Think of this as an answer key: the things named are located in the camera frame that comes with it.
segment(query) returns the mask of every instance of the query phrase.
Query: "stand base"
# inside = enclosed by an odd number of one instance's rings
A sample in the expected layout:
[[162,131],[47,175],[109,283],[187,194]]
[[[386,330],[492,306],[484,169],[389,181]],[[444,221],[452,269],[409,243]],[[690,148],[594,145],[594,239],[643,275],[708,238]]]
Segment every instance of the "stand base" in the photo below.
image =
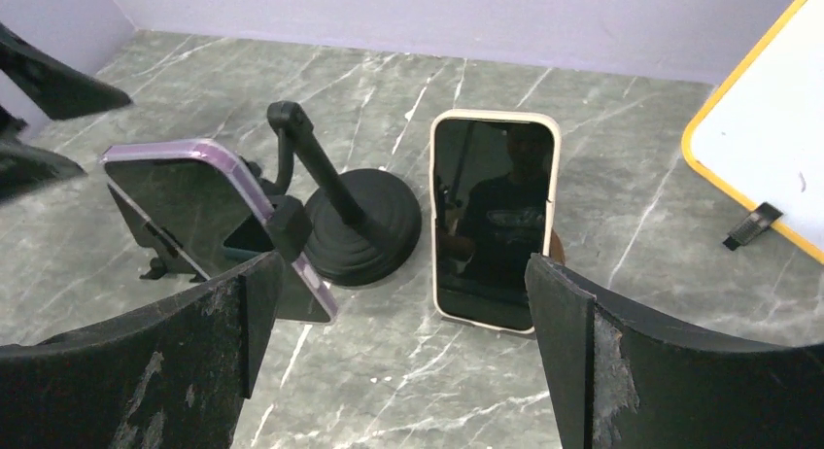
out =
[[343,224],[326,192],[317,190],[306,202],[314,231],[304,250],[332,284],[364,286],[389,276],[412,255],[421,237],[421,205],[389,172],[358,169],[341,174],[340,180],[366,213],[366,221]]

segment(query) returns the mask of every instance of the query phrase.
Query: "yellow whiteboard frame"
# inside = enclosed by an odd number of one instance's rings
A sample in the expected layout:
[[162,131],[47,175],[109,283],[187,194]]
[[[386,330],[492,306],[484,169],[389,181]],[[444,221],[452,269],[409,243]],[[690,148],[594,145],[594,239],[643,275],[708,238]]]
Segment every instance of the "yellow whiteboard frame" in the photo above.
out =
[[[770,27],[764,37],[755,45],[754,48],[746,55],[744,60],[733,70],[733,73],[724,80],[724,83],[716,89],[712,95],[706,100],[704,105],[698,111],[698,113],[693,117],[693,119],[687,124],[687,128],[684,130],[684,135],[681,139],[681,152],[684,154],[684,160],[687,161],[690,167],[693,170],[699,173],[702,177],[709,180],[714,186],[719,188],[721,191],[728,194],[732,199],[738,202],[741,206],[745,207],[747,211],[753,211],[755,208],[758,207],[759,203],[756,203],[750,200],[748,197],[744,196],[743,193],[734,189],[730,184],[721,180],[714,172],[709,170],[708,168],[704,167],[703,164],[699,160],[695,158],[692,151],[692,138],[693,133],[695,132],[698,125],[706,119],[706,116],[709,112],[718,105],[718,102],[721,101],[721,98],[724,97],[724,94],[729,91],[733,85],[738,81],[739,78],[744,74],[744,72],[749,68],[750,65],[761,55],[761,52],[767,48],[767,46],[775,39],[778,33],[784,28],[784,26],[795,16],[795,14],[803,7],[803,5],[807,2],[807,0],[794,0],[787,10],[778,17],[778,20]],[[780,220],[776,221],[772,224],[772,228],[775,229],[778,233],[785,236],[788,240],[792,243],[797,245],[799,248],[804,250],[808,255],[813,257],[818,262],[824,264],[824,251],[817,248],[815,245],[811,244],[807,241],[804,237],[798,234],[795,230],[788,227],[786,224],[782,223]]]

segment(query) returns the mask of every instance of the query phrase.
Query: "phone screen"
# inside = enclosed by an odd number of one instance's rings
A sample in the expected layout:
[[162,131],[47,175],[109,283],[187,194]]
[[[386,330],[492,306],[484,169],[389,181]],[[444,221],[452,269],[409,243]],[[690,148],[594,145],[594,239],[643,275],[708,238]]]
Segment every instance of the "phone screen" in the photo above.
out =
[[532,329],[524,275],[547,235],[554,147],[539,123],[447,119],[435,128],[435,295],[445,315]]
[[[274,250],[249,205],[217,168],[194,159],[106,162],[111,181],[207,276]],[[292,268],[284,269],[277,317],[328,323],[331,317]]]

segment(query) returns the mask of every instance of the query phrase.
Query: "marble countertop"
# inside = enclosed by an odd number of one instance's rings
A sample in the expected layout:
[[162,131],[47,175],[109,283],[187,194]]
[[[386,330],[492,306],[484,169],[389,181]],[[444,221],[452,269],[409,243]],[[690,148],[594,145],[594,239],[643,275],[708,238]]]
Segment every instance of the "marble countertop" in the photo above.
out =
[[[0,343],[33,344],[187,287],[138,280],[150,254],[130,238],[96,160],[116,143],[205,136],[273,177],[265,110],[281,99],[304,106],[338,169],[385,166],[428,213],[438,114],[547,114],[564,131],[555,228],[571,268],[708,328],[781,344],[824,338],[818,263],[775,233],[734,253],[721,246],[745,211],[680,153],[709,86],[152,32],[99,77],[136,106],[52,125],[35,141],[89,178],[0,208]],[[314,188],[298,164],[290,193]],[[334,326],[277,323],[234,447],[560,447],[536,344],[442,322],[430,276],[425,236],[390,279],[333,288]]]

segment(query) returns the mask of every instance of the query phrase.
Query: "white board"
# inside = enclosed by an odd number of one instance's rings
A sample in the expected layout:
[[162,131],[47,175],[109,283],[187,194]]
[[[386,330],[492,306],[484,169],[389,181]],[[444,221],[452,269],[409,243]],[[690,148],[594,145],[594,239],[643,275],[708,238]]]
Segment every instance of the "white board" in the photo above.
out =
[[684,157],[824,263],[824,0],[796,0],[687,126]]

